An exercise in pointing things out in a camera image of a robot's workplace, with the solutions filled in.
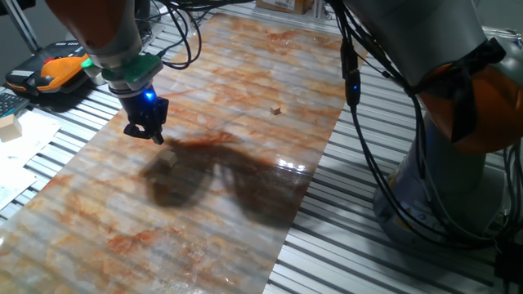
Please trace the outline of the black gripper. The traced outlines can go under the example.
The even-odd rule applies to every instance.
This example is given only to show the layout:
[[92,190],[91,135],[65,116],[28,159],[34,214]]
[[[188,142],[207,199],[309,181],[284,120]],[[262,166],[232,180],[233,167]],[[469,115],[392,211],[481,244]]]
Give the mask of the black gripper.
[[123,132],[133,137],[143,137],[145,133],[137,126],[145,127],[150,123],[147,131],[149,138],[157,145],[164,142],[162,135],[162,125],[168,116],[168,100],[156,94],[153,87],[150,87],[140,94],[121,98],[120,102],[127,113],[128,124]]

